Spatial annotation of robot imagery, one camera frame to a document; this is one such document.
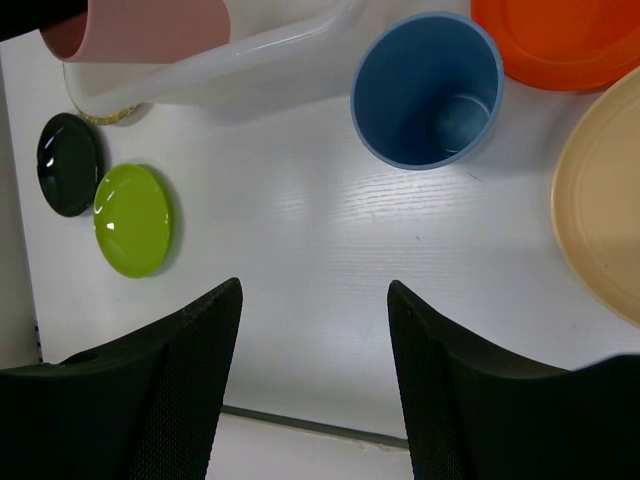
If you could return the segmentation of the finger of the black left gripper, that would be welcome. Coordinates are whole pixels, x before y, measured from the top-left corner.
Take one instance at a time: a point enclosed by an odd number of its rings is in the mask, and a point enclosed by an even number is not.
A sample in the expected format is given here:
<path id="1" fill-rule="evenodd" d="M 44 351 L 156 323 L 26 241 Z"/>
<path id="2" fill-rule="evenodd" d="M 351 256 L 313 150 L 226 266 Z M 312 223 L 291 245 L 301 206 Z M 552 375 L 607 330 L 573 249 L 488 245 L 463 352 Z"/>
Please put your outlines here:
<path id="1" fill-rule="evenodd" d="M 87 0 L 1 0 L 0 36 L 17 36 L 56 25 L 87 11 Z"/>

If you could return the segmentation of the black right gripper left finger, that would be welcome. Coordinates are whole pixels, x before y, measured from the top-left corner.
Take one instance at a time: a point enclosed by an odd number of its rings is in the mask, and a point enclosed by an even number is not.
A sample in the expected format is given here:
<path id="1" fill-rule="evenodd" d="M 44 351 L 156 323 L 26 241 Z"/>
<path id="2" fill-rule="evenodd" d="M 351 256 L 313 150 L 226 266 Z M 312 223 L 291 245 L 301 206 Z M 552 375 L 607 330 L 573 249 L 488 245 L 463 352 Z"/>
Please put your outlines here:
<path id="1" fill-rule="evenodd" d="M 1 373 L 5 479 L 202 479 L 239 330 L 232 278 L 58 364 Z"/>

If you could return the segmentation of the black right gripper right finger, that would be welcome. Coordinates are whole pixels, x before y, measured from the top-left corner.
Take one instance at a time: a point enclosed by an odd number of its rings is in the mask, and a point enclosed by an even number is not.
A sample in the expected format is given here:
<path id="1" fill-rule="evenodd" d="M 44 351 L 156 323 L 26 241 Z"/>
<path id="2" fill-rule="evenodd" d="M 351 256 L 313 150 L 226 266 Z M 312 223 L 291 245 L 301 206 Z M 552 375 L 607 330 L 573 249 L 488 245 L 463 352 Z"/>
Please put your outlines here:
<path id="1" fill-rule="evenodd" d="M 635 479 L 639 359 L 563 370 L 506 350 L 390 284 L 390 338 L 418 479 Z"/>

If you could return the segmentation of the pink plastic cup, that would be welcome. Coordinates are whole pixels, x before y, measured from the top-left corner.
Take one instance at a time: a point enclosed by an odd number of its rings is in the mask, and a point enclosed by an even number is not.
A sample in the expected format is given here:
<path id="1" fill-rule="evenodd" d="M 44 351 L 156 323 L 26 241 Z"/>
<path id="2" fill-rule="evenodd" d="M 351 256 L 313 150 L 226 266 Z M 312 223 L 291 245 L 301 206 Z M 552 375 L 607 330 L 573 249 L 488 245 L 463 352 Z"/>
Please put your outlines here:
<path id="1" fill-rule="evenodd" d="M 171 64 L 227 44 L 231 20 L 217 0 L 95 0 L 41 35 L 64 62 Z"/>

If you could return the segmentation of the green plastic plate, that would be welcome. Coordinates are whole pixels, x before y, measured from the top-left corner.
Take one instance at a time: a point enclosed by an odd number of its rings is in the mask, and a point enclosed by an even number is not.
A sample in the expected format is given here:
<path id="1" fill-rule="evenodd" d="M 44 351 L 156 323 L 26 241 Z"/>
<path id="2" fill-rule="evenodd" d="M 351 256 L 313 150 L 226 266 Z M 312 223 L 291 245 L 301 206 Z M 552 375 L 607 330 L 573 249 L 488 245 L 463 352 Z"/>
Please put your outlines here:
<path id="1" fill-rule="evenodd" d="M 93 202 L 98 247 L 107 263 L 128 278 L 152 275 L 164 263 L 173 237 L 173 209 L 159 178 L 139 164 L 110 169 Z"/>

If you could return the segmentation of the translucent white plastic bin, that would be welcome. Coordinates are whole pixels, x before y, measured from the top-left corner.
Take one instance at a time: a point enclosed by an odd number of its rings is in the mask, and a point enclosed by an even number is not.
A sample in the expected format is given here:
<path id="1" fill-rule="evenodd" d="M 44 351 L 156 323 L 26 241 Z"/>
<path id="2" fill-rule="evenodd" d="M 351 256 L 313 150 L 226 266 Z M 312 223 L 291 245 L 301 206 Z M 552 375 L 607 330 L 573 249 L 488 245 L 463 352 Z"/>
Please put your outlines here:
<path id="1" fill-rule="evenodd" d="M 233 1 L 229 10 L 228 44 L 151 64 L 95 105 L 199 105 L 231 118 L 341 95 L 384 17 L 371 1 Z"/>

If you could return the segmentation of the round bamboo mat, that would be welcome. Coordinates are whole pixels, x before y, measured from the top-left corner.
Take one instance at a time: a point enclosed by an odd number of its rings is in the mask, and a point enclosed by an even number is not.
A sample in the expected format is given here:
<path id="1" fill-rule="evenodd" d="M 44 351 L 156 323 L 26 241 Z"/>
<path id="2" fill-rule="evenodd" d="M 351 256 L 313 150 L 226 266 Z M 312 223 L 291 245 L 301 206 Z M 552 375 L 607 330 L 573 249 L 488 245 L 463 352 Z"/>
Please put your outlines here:
<path id="1" fill-rule="evenodd" d="M 94 125 L 106 126 L 124 121 L 142 106 L 135 102 L 122 106 L 116 103 L 96 106 L 102 95 L 117 90 L 128 81 L 150 73 L 156 65 L 123 63 L 63 63 L 62 73 L 68 97 L 80 116 Z"/>

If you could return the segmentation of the black round plate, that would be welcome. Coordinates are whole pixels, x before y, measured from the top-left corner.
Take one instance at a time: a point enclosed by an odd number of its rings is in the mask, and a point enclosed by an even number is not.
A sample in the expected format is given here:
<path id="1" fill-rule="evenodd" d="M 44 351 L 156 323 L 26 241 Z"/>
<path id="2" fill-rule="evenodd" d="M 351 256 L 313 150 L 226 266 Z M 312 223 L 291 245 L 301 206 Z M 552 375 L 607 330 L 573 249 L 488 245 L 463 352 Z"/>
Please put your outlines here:
<path id="1" fill-rule="evenodd" d="M 41 192 L 59 215 L 82 215 L 93 204 L 105 170 L 98 131 L 71 113 L 49 119 L 36 149 L 36 172 Z"/>

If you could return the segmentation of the beige plastic plate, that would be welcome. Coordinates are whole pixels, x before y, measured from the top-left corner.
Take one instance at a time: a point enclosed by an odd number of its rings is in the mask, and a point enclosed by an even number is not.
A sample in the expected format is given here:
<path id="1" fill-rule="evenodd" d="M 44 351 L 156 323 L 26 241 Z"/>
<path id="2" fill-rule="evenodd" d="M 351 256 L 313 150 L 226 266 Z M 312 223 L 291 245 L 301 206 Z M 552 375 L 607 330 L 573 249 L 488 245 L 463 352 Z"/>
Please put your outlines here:
<path id="1" fill-rule="evenodd" d="M 585 112 L 558 158 L 551 188 L 556 243 L 590 293 L 639 323 L 639 72 Z"/>

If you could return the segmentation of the blue plastic cup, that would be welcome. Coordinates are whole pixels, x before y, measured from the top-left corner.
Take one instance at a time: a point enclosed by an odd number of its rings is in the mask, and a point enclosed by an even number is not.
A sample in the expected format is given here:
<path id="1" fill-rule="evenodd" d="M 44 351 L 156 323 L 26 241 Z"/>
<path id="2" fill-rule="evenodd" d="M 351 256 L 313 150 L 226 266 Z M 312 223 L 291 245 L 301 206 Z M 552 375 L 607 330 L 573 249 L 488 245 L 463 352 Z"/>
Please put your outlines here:
<path id="1" fill-rule="evenodd" d="M 460 160 L 490 131 L 505 73 L 493 38 L 450 12 L 410 16 L 364 54 L 350 94 L 363 145 L 382 162 L 429 170 Z"/>

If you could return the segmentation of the orange plastic plate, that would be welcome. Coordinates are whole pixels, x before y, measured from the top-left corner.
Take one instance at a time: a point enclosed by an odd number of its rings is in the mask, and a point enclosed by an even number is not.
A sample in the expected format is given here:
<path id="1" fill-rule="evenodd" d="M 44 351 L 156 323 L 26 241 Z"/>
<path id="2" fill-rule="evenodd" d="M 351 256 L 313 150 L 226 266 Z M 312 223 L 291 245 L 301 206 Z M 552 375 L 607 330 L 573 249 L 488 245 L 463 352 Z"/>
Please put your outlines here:
<path id="1" fill-rule="evenodd" d="M 470 11 L 497 45 L 505 74 L 527 86 L 587 91 L 639 66 L 637 1 L 485 0 Z"/>

